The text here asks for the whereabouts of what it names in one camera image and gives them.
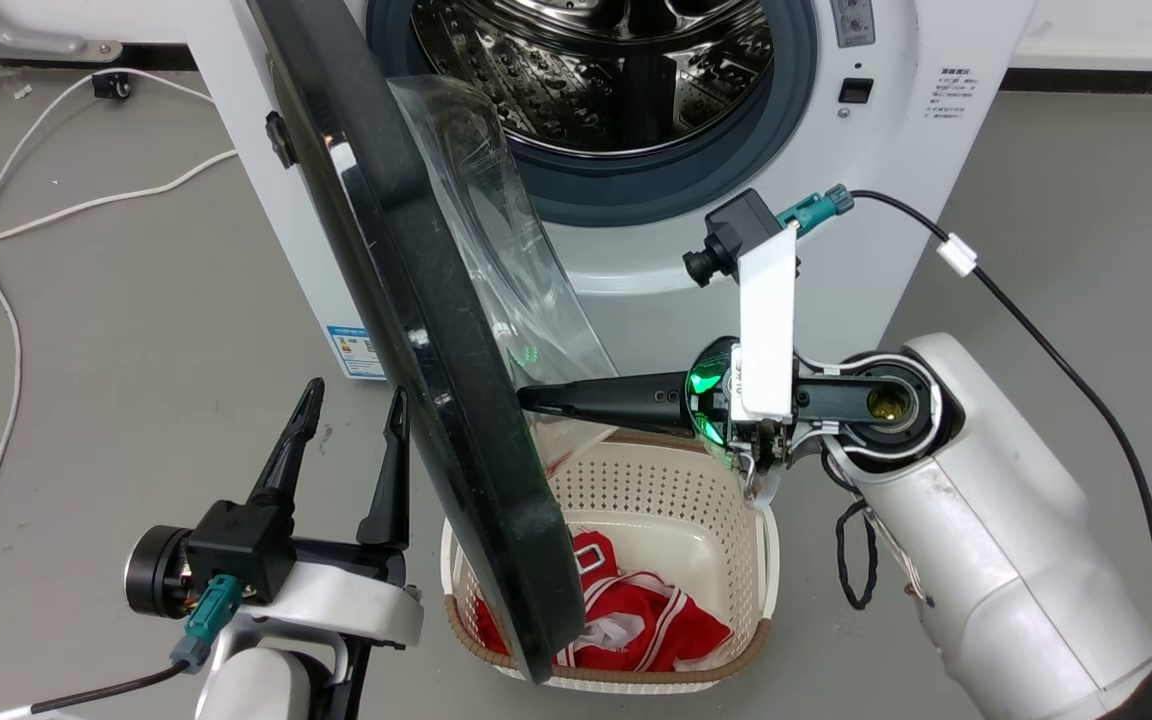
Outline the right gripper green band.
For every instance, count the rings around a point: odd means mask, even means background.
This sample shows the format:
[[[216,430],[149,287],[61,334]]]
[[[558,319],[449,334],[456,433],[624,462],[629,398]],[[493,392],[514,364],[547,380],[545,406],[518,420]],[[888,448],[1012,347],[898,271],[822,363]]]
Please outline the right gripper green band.
[[[748,409],[753,388],[741,363],[736,338],[721,338],[687,374],[526,386],[518,401],[531,414],[677,438],[689,437],[690,420],[717,458],[742,471],[791,468],[827,439],[870,465],[900,468],[940,435],[940,382],[914,355],[867,353],[841,364],[795,355],[788,415],[767,418]]]

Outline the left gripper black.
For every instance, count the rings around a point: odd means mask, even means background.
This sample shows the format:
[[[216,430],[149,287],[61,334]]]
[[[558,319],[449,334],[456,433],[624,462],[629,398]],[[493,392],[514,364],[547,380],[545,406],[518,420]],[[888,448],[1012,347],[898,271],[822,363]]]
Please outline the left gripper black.
[[[319,429],[325,392],[323,378],[306,382],[262,467],[248,503],[294,505],[306,445]],[[385,452],[370,509],[357,528],[358,544],[306,537],[293,538],[293,543],[301,562],[332,566],[402,588],[407,578],[404,556],[384,555],[378,550],[410,546],[411,447],[406,388],[394,389],[382,437]],[[185,556],[185,541],[191,535],[191,529],[156,525],[141,536],[124,570],[126,601],[131,611],[168,619],[183,619],[194,611],[209,579],[194,578]]]

